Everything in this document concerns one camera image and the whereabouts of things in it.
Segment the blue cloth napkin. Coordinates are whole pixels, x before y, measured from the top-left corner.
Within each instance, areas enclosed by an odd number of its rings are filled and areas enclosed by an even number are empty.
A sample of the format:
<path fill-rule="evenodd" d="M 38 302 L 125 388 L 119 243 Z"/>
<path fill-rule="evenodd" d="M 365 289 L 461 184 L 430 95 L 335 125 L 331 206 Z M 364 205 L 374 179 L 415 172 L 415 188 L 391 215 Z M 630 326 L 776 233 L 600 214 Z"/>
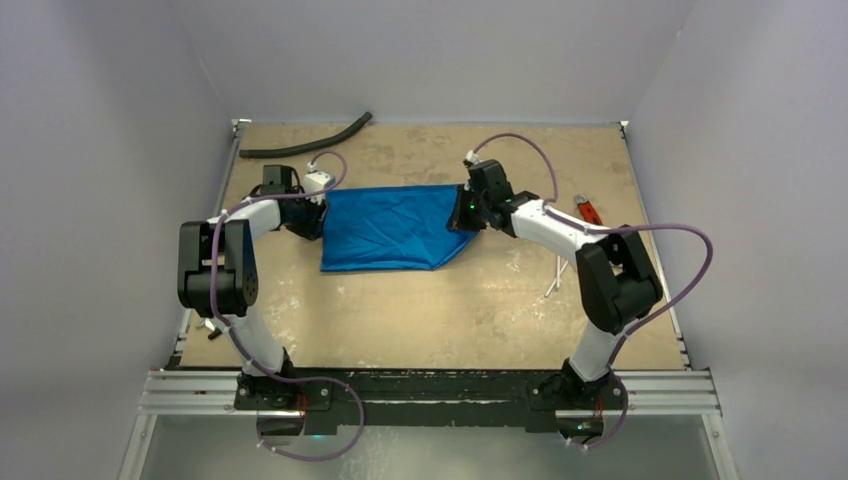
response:
<path fill-rule="evenodd" d="M 475 239 L 451 230 L 455 185 L 336 189 L 323 225 L 324 273 L 436 270 Z"/>

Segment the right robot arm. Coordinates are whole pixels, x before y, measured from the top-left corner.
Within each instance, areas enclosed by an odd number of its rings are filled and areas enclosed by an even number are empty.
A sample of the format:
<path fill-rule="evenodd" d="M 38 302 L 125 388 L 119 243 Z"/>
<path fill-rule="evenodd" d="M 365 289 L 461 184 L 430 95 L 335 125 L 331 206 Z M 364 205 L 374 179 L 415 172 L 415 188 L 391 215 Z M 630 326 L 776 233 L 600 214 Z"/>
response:
<path fill-rule="evenodd" d="M 467 159 L 469 178 L 457 189 L 451 230 L 486 228 L 540 245 L 576 268 L 588 325 L 564 362 L 561 392 L 584 407 L 601 391 L 616 346 L 627 327 L 645 318 L 662 298 L 662 287 L 640 235 L 574 218 L 528 191 L 516 193 L 500 162 Z"/>

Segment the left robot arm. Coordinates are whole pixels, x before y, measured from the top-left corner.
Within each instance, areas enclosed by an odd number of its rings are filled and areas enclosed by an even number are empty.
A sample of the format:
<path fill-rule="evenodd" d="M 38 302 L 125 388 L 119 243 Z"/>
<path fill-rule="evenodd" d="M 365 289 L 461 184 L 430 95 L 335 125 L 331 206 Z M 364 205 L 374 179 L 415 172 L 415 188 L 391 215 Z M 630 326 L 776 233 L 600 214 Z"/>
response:
<path fill-rule="evenodd" d="M 319 238 L 329 209 L 326 194 L 338 182 L 315 165 L 304 176 L 292 167 L 271 165 L 262 183 L 237 205 L 207 220 L 185 222 L 179 229 L 180 303 L 229 338 L 245 379 L 258 383 L 264 377 L 259 395 L 275 409 L 295 402 L 300 381 L 287 350 L 273 338 L 256 305 L 254 243 L 280 229 L 307 240 Z"/>

